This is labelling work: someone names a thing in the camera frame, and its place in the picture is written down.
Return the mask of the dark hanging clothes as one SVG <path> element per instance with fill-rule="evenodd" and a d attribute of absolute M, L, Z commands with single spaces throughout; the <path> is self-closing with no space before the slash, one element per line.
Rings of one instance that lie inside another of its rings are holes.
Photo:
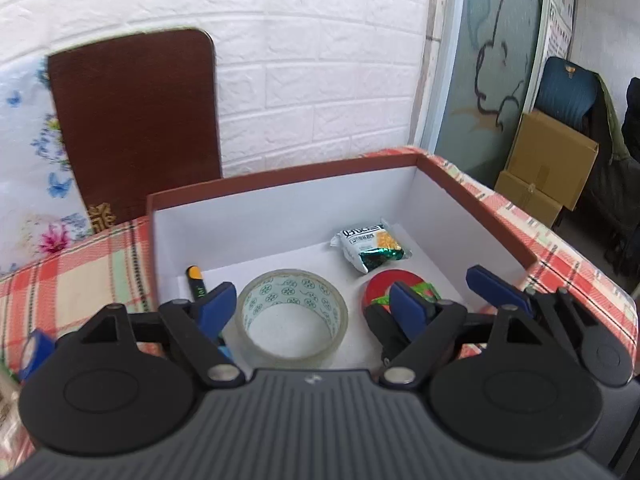
<path fill-rule="evenodd" d="M 582 118 L 582 132 L 599 145 L 582 193 L 580 214 L 604 246 L 616 273 L 639 276 L 639 162 L 626 147 L 622 127 L 604 80 L 592 74 L 596 98 Z"/>

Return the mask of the blue suitcase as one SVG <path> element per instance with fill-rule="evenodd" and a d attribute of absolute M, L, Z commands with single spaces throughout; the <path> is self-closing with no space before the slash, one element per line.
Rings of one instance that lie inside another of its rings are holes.
<path fill-rule="evenodd" d="M 585 114 L 596 102 L 599 88 L 591 70 L 550 56 L 544 63 L 534 109 L 582 132 Z"/>

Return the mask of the red plaid bed sheet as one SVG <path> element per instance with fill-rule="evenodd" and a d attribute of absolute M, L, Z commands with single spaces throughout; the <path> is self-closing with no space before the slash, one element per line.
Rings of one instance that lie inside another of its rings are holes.
<path fill-rule="evenodd" d="M 639 384 L 594 378 L 515 306 L 468 307 L 433 375 L 386 388 L 388 364 L 254 368 L 235 312 L 222 331 L 245 374 L 204 387 L 175 356 L 158 314 L 150 222 L 134 229 L 148 312 L 106 276 L 114 229 L 1 283 L 9 358 L 27 326 L 63 331 L 18 409 L 35 453 L 17 479 L 621 479 L 639 463 Z"/>

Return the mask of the red open storage box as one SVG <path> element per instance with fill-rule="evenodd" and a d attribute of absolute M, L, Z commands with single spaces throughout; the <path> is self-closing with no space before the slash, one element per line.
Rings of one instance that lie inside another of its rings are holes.
<path fill-rule="evenodd" d="M 342 229 L 386 222 L 408 249 L 401 267 L 472 311 L 484 301 L 465 274 L 484 266 L 525 281 L 535 255 L 442 163 L 423 154 L 368 156 L 260 172 L 174 188 L 148 199 L 157 302 L 188 294 L 186 269 L 208 288 L 244 288 L 259 275 L 303 270 L 327 280 L 348 310 L 331 368 L 381 364 L 381 347 L 361 314 L 367 277 L 331 245 Z"/>

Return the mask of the brown cardboard boxes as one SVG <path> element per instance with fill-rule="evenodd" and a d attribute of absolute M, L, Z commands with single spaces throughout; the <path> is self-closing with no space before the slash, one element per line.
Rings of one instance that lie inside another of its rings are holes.
<path fill-rule="evenodd" d="M 599 144 L 533 110 L 522 116 L 506 168 L 495 191 L 531 217 L 553 226 L 577 205 L 599 153 Z"/>

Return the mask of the clear adhesive tape roll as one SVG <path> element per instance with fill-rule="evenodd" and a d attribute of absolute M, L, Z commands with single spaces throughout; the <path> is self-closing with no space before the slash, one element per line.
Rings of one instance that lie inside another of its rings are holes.
<path fill-rule="evenodd" d="M 249 366 L 315 368 L 328 364 L 343 342 L 348 310 L 325 278 L 282 269 L 243 288 L 235 324 Z"/>

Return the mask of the red tape roll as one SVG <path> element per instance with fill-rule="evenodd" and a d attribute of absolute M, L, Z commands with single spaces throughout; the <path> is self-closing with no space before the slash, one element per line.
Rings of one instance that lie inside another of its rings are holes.
<path fill-rule="evenodd" d="M 435 302 L 442 297 L 435 286 L 419 275 L 401 269 L 390 269 L 376 274 L 367 282 L 361 297 L 361 309 L 366 310 L 371 304 L 379 304 L 390 312 L 390 288 L 396 282 L 404 283 L 428 301 Z"/>

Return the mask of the black orange marker pen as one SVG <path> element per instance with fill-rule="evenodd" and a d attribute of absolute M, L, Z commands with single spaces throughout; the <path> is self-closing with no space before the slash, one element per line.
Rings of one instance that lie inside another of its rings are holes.
<path fill-rule="evenodd" d="M 186 269 L 186 280 L 188 281 L 193 300 L 199 300 L 206 296 L 207 289 L 202 272 L 198 266 L 189 266 Z"/>

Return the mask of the dark brown wooden headboard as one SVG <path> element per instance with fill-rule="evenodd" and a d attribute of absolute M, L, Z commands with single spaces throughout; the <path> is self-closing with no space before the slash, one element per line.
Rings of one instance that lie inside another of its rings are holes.
<path fill-rule="evenodd" d="M 91 227 L 144 215 L 150 194 L 221 177 L 213 39 L 142 32 L 56 52 L 55 114 Z"/>

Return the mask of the teal door with drawing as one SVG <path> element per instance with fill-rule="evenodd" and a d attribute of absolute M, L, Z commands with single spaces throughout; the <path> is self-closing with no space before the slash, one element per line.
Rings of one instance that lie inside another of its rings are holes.
<path fill-rule="evenodd" d="M 436 154 L 490 188 L 506 166 L 535 58 L 542 0 L 463 0 Z"/>

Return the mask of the green white snack packet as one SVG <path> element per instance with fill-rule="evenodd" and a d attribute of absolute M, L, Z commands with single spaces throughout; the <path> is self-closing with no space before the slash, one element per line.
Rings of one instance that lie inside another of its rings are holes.
<path fill-rule="evenodd" d="M 331 238 L 330 246 L 339 249 L 344 258 L 361 274 L 368 274 L 388 262 L 412 256 L 408 246 L 401 243 L 384 219 L 341 229 Z"/>

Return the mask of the blue electrical tape roll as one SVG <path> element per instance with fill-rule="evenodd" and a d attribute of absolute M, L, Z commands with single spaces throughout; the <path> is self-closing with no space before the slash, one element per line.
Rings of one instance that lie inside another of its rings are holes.
<path fill-rule="evenodd" d="M 35 373 L 38 367 L 54 352 L 55 340 L 37 328 L 33 330 L 23 347 L 18 378 L 26 382 L 29 376 Z"/>

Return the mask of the white floral pillow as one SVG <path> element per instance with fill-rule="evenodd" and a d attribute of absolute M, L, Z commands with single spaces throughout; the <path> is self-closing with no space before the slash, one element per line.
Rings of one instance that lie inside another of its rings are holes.
<path fill-rule="evenodd" d="M 1 69 L 0 196 L 3 275 L 92 234 L 40 56 Z"/>

